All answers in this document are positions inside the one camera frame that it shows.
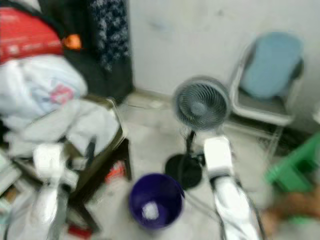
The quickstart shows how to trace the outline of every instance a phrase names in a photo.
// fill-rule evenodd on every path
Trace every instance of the tiled floor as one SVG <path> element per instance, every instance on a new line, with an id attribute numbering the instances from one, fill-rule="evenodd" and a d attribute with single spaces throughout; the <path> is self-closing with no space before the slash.
<path id="1" fill-rule="evenodd" d="M 184 149 L 181 133 L 183 126 L 176 121 L 169 103 L 152 97 L 133 94 L 119 109 L 131 140 L 131 162 L 134 179 L 150 172 L 163 172 L 169 156 Z M 263 174 L 268 167 L 265 151 L 257 140 L 236 130 L 225 130 L 235 152 L 235 169 L 244 188 L 259 209 L 272 202 L 272 189 L 264 183 Z M 196 140 L 199 145 L 203 137 Z M 132 183 L 117 181 L 100 189 L 90 209 L 96 213 L 104 232 L 99 240 L 219 240 L 220 230 L 213 210 L 213 194 L 205 178 L 200 186 L 189 191 L 212 210 L 200 211 L 190 196 L 185 201 L 182 216 L 168 229 L 150 233 L 141 229 L 128 213 L 127 197 Z M 296 226 L 285 224 L 276 240 L 315 240 L 320 225 L 316 222 Z"/>

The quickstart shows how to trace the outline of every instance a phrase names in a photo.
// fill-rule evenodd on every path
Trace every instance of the white plastic bag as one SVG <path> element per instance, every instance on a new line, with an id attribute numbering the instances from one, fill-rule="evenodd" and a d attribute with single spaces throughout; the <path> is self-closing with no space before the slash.
<path id="1" fill-rule="evenodd" d="M 12 130 L 24 128 L 87 91 L 83 77 L 63 56 L 39 55 L 0 65 L 0 114 Z"/>

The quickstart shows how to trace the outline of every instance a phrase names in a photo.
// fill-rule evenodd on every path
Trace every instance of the fan base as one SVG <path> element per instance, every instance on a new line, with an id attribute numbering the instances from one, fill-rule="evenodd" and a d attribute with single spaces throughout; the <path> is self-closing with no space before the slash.
<path id="1" fill-rule="evenodd" d="M 181 178 L 179 179 L 179 168 L 181 167 L 181 161 L 184 158 L 184 154 L 177 154 L 169 158 L 165 164 L 164 173 L 174 178 L 184 190 L 188 190 L 196 187 L 202 179 L 202 168 L 200 165 L 192 159 L 190 156 L 186 157 L 182 165 Z"/>

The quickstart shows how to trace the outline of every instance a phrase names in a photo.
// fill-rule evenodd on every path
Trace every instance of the dark patterned cloth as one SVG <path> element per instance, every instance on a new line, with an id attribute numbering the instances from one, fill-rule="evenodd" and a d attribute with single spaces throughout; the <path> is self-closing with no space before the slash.
<path id="1" fill-rule="evenodd" d="M 129 31 L 124 0 L 90 0 L 90 12 L 97 26 L 97 48 L 100 63 L 112 66 L 129 56 Z"/>

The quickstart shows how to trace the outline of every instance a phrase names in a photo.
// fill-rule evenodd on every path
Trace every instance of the fan stand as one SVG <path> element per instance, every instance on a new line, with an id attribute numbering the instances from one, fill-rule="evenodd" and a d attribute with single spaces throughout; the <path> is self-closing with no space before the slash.
<path id="1" fill-rule="evenodd" d="M 165 174 L 174 178 L 184 190 L 196 187 L 202 180 L 199 158 L 192 156 L 191 146 L 196 133 L 191 131 L 186 139 L 186 153 L 176 154 L 165 164 Z"/>

